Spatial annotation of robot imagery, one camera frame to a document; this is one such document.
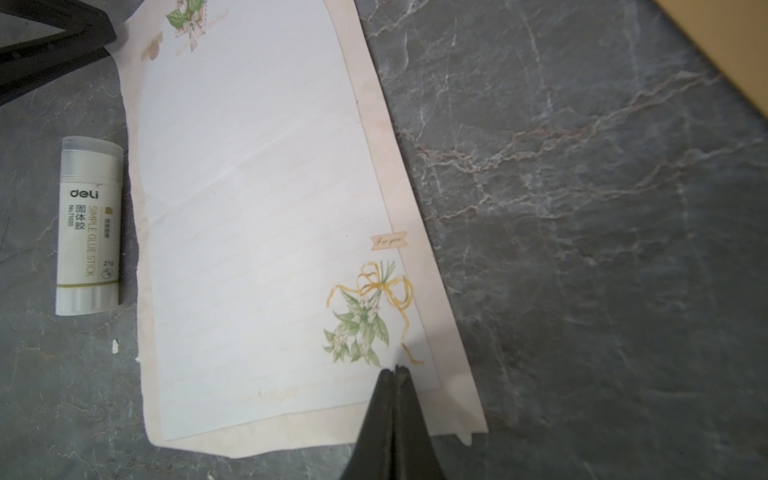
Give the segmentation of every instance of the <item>yellow object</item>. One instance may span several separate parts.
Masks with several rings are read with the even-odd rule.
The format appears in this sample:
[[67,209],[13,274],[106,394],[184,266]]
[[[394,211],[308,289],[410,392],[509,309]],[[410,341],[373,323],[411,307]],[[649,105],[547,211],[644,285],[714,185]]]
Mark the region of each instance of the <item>yellow object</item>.
[[[370,267],[373,267],[373,271],[367,270]],[[360,286],[360,279],[365,279],[366,283],[363,286]],[[403,288],[406,291],[406,296],[400,300],[397,298],[397,296],[392,291],[392,288],[394,286],[399,285],[402,283]],[[394,306],[399,312],[400,315],[402,315],[403,321],[406,323],[405,329],[402,331],[402,338],[400,339],[400,345],[402,348],[406,351],[408,354],[408,358],[411,360],[411,362],[414,365],[422,365],[424,362],[421,360],[417,360],[413,358],[413,355],[411,354],[411,351],[406,346],[406,335],[408,334],[408,328],[411,326],[410,320],[408,320],[408,315],[406,314],[406,310],[409,306],[411,306],[411,303],[413,303],[413,285],[411,284],[410,280],[406,278],[405,275],[399,275],[395,278],[391,279],[387,283],[382,282],[382,276],[381,276],[381,270],[379,269],[379,265],[377,265],[374,262],[368,262],[365,265],[360,268],[360,275],[357,276],[357,289],[351,289],[349,287],[346,287],[344,285],[336,285],[331,290],[331,294],[328,295],[328,300],[326,301],[326,307],[330,306],[331,299],[333,298],[333,294],[336,293],[337,290],[344,290],[347,293],[355,293],[359,296],[365,296],[369,293],[375,291],[375,290],[381,290],[387,299],[387,302],[389,302],[389,305]]]
[[768,0],[656,0],[768,117]]

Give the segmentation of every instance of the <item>glue stick label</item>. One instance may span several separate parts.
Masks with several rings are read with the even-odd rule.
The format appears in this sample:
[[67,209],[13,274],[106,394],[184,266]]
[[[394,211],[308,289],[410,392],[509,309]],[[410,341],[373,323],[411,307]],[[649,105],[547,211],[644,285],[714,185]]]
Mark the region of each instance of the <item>glue stick label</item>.
[[121,188],[61,184],[58,211],[59,288],[118,282]]

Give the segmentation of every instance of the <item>glue stick base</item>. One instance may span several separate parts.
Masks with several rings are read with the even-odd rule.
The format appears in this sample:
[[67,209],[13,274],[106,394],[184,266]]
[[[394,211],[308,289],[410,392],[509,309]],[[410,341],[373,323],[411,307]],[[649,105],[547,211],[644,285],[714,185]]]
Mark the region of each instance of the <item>glue stick base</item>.
[[118,306],[118,284],[56,288],[56,315],[84,315]]

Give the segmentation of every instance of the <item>sheet of paper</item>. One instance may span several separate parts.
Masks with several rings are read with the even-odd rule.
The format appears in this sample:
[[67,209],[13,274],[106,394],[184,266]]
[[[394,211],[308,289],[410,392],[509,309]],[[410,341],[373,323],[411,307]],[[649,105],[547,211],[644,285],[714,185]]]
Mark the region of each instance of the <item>sheet of paper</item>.
[[125,33],[151,440],[349,442],[395,364],[430,432],[484,431],[352,0],[146,0]]

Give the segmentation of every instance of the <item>yellow board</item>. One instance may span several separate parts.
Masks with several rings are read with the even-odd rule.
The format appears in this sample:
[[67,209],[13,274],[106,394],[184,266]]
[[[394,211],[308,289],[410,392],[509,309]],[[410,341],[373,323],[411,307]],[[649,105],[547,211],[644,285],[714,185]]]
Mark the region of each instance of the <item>yellow board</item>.
[[656,0],[768,117],[768,0]]

